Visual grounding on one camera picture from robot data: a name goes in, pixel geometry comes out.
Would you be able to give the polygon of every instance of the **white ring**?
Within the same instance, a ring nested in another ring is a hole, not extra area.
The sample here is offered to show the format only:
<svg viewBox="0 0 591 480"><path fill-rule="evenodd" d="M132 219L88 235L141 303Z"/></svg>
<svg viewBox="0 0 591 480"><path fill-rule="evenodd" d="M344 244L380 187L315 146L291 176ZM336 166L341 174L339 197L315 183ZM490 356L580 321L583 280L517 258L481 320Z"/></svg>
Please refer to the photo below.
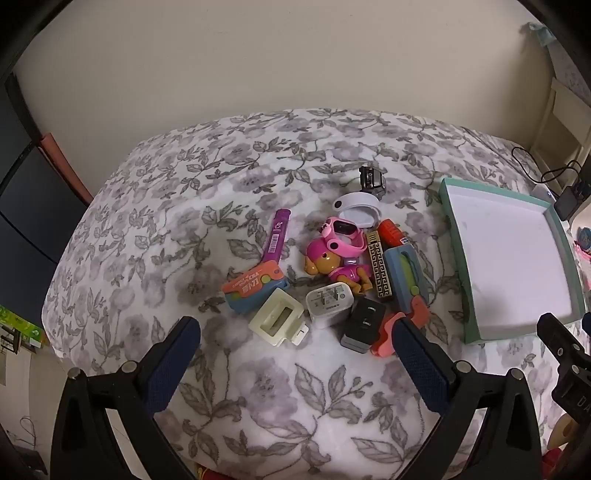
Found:
<svg viewBox="0 0 591 480"><path fill-rule="evenodd" d="M379 200L371 193L348 193L337 198L333 208L337 217L353 222L359 228L371 228L382 218Z"/></svg>

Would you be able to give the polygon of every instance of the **red container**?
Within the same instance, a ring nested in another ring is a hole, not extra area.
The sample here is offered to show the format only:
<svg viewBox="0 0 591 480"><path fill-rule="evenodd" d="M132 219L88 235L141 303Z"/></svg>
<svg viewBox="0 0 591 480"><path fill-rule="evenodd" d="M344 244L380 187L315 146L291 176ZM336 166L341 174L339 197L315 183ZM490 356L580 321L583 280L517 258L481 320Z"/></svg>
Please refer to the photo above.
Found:
<svg viewBox="0 0 591 480"><path fill-rule="evenodd" d="M408 243L408 238L396 224L390 220L383 220L378 226L379 238L389 247L400 247Z"/></svg>

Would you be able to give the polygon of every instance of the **floral bedspread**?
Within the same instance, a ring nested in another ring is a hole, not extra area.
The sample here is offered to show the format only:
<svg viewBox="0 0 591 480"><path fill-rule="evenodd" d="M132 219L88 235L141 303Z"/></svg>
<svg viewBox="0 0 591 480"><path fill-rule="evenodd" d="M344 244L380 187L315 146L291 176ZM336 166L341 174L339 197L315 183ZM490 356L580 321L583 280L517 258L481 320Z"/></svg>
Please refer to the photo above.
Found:
<svg viewBox="0 0 591 480"><path fill-rule="evenodd" d="M156 420L180 455L239 480L395 478L437 421L400 361L339 345L310 329L272 347L232 313L220 285L261 258L277 209L291 209L282 268L303 300L325 284L302 252L359 189L359 166L387 180L384 215L420 252L433 315L431 341L479 371L525 372L543 443L561 414L556 362L535 336L466 346L443 177L528 193L508 141L411 115L299 109L224 118L140 143L78 225L47 293L43 322L58 355L88 374L140 360L183 315L202 346ZM526 158L522 162L537 169ZM580 325L571 329L580 335ZM466 460L477 413L451 472Z"/></svg>

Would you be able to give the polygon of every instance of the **black cable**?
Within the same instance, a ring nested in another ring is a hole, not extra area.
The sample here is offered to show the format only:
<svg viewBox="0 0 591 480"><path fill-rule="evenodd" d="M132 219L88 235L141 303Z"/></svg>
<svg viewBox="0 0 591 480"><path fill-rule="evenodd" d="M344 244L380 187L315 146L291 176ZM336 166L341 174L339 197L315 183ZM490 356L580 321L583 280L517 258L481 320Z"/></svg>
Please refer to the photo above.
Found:
<svg viewBox="0 0 591 480"><path fill-rule="evenodd" d="M31 428L28 429L27 427L24 426L24 424L22 423L24 420L28 420L31 424ZM26 443L27 445L30 445L31 447L33 447L33 450L37 447L37 432L35 431L35 424L33 423L33 421L31 420L31 417L21 417L21 421L20 421L21 427L22 429L27 432L31 438L33 439L32 442L29 442L28 440L22 439L17 437L16 435L14 435L12 432L10 433L10 436L12 437L11 440L13 442L23 442Z"/></svg>
<svg viewBox="0 0 591 480"><path fill-rule="evenodd" d="M513 149L511 150L511 157L513 157L513 159L519 164L519 166L523 169L525 175L534 183L536 184L542 184L542 183L548 183L551 182L552 180L556 180L558 177L560 177L565 171L567 170L574 170L577 173L577 181L579 180L579 176L580 176L580 172L579 170L577 170L574 167L571 167L571 165L573 163L576 163L579 167L581 167L580 163L577 162L576 160L571 160L568 165L565 165L564 167L559 167L559 168L554 168L552 170L548 170L546 172L544 172L541 176L539 180L536 180L534 178L531 177L531 175L527 172L527 170L525 169L525 167L523 166L523 164L519 161L519 159L517 159L517 157L515 156L515 150L523 150L525 153L527 153L532 160L534 160L534 157L531 155L531 153L529 151L527 151L525 148L523 147L513 147ZM548 180L544 180L544 177L550 173L556 173L556 172L560 172L558 174L556 174L554 177L552 177L551 179Z"/></svg>

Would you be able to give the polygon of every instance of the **wall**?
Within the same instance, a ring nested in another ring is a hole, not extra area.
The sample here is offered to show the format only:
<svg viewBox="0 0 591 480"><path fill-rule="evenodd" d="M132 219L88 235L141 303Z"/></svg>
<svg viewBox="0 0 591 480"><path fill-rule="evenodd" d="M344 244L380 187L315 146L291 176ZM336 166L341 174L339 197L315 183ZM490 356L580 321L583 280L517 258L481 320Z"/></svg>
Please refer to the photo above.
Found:
<svg viewBox="0 0 591 480"><path fill-rule="evenodd" d="M16 67L96 193L137 142L237 113L381 109L526 146L551 67L517 0L74 0Z"/></svg>
<svg viewBox="0 0 591 480"><path fill-rule="evenodd" d="M6 432L32 442L31 436L20 425L21 418L29 416L31 354L24 348L21 348L18 355L8 351L5 354L6 385L0 384L0 424ZM18 442L17 445L28 446L22 442Z"/></svg>

